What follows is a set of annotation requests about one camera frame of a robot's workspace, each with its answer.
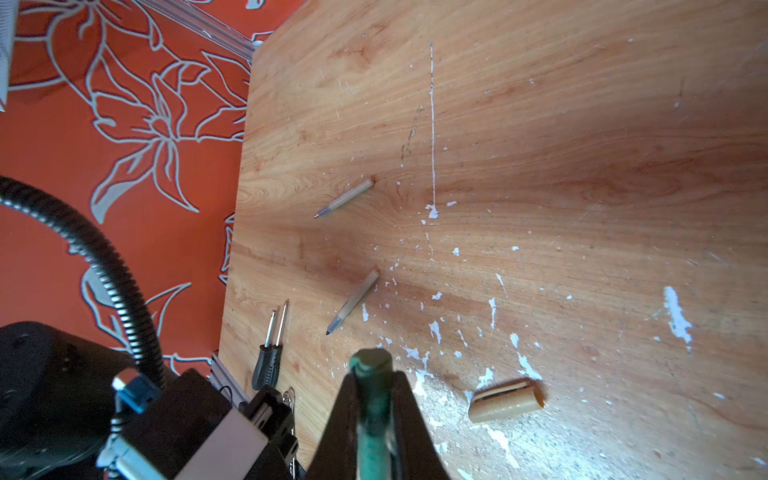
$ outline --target orange wall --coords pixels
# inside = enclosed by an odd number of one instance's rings
[[[254,31],[296,7],[267,1],[280,15],[260,24],[252,11]],[[239,18],[239,8],[219,5]],[[205,371],[218,348],[249,71],[133,0],[22,2],[0,174],[100,226],[151,300],[178,371]],[[7,208],[0,264],[1,324],[34,320],[123,345],[82,257]]]

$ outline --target black cable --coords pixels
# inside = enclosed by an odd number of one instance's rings
[[[235,401],[234,394],[232,393],[232,387],[230,387],[229,385],[222,386],[219,389],[219,393],[221,393],[221,391],[224,390],[224,389],[227,389],[227,390],[230,391],[230,406],[232,406],[234,404],[234,401]]]
[[[69,242],[70,253],[85,257],[118,309],[137,370],[163,389],[163,352],[154,322],[136,280],[107,237],[58,198],[3,176],[0,176],[0,204],[42,222]]]

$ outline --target beige pen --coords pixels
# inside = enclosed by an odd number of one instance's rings
[[[341,307],[341,310],[339,310],[339,312],[336,314],[336,318],[334,318],[331,324],[328,325],[326,335],[330,335],[333,333],[333,330],[339,328],[341,322],[343,322],[346,316],[349,315],[349,312],[351,312],[352,309],[357,306],[357,304],[362,299],[362,296],[366,294],[366,292],[371,288],[371,285],[373,285],[373,283],[376,282],[378,278],[379,269],[375,268],[371,270],[371,273],[369,273],[366,279],[362,281],[359,287],[357,287],[355,293],[353,293],[349,300],[346,301],[344,306]]]
[[[362,192],[368,190],[370,187],[373,187],[372,177],[366,178],[363,182],[352,187],[352,190],[349,190],[343,193],[340,197],[336,198],[335,200],[331,200],[331,203],[328,204],[328,207],[325,207],[321,211],[317,212],[317,215],[315,215],[315,218],[324,217],[327,214],[330,214],[335,209],[341,207],[343,204],[352,200],[354,197],[357,197]]]

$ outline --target wooden table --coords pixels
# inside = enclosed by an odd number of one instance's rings
[[[378,344],[454,478],[765,478],[767,14],[308,2],[253,59],[221,359],[247,386],[290,298],[305,463]],[[544,411],[468,421],[526,374]]]

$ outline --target black screwdriver handle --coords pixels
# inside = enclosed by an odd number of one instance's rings
[[[283,346],[260,346],[259,360],[253,371],[250,381],[254,390],[261,390],[265,385],[274,387],[277,385],[277,377],[280,375],[280,357],[283,355]]]

